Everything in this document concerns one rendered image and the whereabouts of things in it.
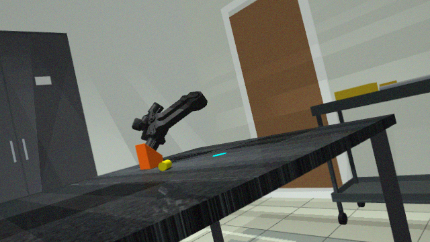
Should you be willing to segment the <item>yellow cylinder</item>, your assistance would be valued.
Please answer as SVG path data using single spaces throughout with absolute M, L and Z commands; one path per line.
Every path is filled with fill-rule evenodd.
M 172 162 L 170 160 L 163 161 L 159 163 L 158 168 L 160 171 L 164 171 L 172 166 Z

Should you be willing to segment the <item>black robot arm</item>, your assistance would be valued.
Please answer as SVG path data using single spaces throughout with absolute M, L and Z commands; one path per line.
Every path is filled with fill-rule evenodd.
M 146 145 L 157 150 L 159 145 L 163 145 L 165 135 L 170 127 L 178 123 L 192 111 L 198 111 L 207 106 L 207 99 L 201 91 L 190 92 L 173 105 L 161 112 L 164 107 L 157 102 L 150 107 L 148 114 L 142 117 L 140 126 L 143 127 L 141 139 L 146 141 Z M 148 128 L 148 129 L 146 129 Z

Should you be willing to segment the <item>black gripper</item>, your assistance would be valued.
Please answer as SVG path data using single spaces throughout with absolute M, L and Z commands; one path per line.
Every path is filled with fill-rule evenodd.
M 132 129 L 137 131 L 143 131 L 143 127 L 139 125 L 141 121 L 141 119 L 135 118 L 132 123 Z

